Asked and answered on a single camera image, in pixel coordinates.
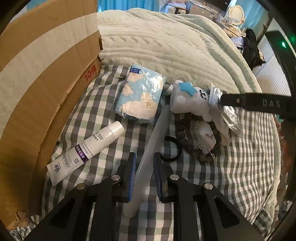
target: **bottle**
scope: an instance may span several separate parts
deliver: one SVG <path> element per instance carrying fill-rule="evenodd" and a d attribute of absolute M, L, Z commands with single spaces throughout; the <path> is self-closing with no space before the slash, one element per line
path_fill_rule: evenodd
<path fill-rule="evenodd" d="M 125 130 L 121 123 L 115 121 L 49 163 L 47 169 L 52 185 L 58 184 L 66 176 L 123 135 L 124 132 Z"/>

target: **blue tissue package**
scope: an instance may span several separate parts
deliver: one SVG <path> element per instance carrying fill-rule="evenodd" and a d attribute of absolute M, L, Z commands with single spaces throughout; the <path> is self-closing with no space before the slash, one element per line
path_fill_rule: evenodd
<path fill-rule="evenodd" d="M 165 77 L 132 65 L 119 95 L 115 112 L 140 123 L 153 123 Z"/>

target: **black hair tie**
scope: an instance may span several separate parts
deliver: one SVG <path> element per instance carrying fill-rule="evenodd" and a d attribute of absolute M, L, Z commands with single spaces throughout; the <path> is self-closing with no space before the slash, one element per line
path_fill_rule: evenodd
<path fill-rule="evenodd" d="M 181 156 L 182 149 L 183 149 L 182 146 L 181 146 L 181 144 L 180 144 L 180 142 L 175 137 L 171 137 L 171 136 L 165 136 L 165 139 L 164 140 L 175 143 L 176 146 L 177 146 L 177 149 L 178 149 L 178 153 L 173 158 L 166 158 L 166 157 L 164 157 L 163 155 L 160 154 L 161 159 L 163 161 L 169 161 L 169 162 L 177 160 Z"/>

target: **blue star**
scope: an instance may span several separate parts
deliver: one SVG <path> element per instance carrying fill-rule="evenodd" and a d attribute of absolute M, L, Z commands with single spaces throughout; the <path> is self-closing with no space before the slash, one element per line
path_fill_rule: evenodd
<path fill-rule="evenodd" d="M 194 93 L 197 93 L 197 90 L 194 89 L 194 87 L 189 82 L 179 83 L 179 85 L 180 85 L 180 90 L 186 92 L 191 97 L 194 96 Z"/>

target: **plastic wrapper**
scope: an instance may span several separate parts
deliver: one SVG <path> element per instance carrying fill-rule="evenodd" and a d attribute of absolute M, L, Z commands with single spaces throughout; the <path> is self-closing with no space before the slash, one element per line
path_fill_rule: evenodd
<path fill-rule="evenodd" d="M 164 83 L 163 75 L 132 65 L 115 112 L 140 123 L 153 123 Z"/>
<path fill-rule="evenodd" d="M 226 125 L 234 131 L 236 135 L 242 138 L 242 124 L 239 122 L 238 116 L 231 106 L 222 106 L 220 104 L 220 97 L 222 91 L 211 84 L 211 92 L 209 98 L 209 106 L 211 107 L 211 114 L 220 115 L 225 121 Z"/>

